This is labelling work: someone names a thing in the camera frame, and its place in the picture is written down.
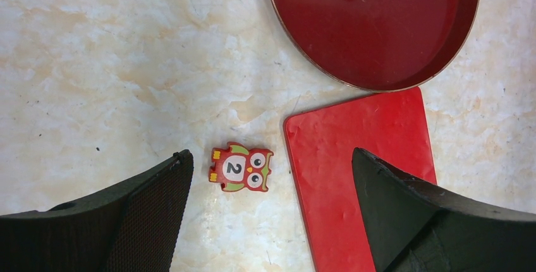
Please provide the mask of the red owl number block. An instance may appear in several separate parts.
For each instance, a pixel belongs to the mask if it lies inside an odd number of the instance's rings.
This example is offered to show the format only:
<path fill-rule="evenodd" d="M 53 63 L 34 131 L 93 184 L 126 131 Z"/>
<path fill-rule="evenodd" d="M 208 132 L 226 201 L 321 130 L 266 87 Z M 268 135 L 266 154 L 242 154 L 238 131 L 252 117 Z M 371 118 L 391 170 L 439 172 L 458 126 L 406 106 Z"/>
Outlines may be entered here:
<path fill-rule="evenodd" d="M 241 143 L 228 142 L 225 149 L 212 149 L 208 179 L 211 183 L 218 183 L 224 192 L 243 189 L 268 192 L 267 180 L 271 174 L 273 155 L 269 149 L 249 149 Z"/>

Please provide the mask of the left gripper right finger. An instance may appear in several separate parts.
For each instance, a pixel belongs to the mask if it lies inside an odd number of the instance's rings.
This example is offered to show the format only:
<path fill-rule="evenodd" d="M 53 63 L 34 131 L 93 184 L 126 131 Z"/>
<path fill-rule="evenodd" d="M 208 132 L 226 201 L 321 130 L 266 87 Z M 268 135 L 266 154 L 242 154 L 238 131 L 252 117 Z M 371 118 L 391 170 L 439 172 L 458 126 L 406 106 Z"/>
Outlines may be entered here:
<path fill-rule="evenodd" d="M 456 194 L 356 148 L 353 178 L 377 271 L 534 271 L 535 215 Z"/>

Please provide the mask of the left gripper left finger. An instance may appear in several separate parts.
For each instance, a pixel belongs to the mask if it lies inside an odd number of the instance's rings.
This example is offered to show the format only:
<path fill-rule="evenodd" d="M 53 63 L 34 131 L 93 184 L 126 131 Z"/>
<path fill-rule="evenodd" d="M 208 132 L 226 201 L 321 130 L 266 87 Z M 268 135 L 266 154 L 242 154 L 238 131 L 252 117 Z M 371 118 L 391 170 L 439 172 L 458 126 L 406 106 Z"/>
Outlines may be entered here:
<path fill-rule="evenodd" d="M 1 270 L 169 271 L 193 171 L 183 150 L 48 211 L 1 216 Z"/>

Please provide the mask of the round dark red tray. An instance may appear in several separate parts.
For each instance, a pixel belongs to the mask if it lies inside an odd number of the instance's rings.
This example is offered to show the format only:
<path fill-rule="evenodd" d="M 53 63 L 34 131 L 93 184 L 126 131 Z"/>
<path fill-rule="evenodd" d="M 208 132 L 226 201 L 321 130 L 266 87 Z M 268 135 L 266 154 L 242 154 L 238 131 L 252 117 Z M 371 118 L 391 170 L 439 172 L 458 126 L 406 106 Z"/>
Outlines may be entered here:
<path fill-rule="evenodd" d="M 286 35 L 320 71 L 369 92 L 420 85 L 468 38 L 479 0 L 271 0 Z"/>

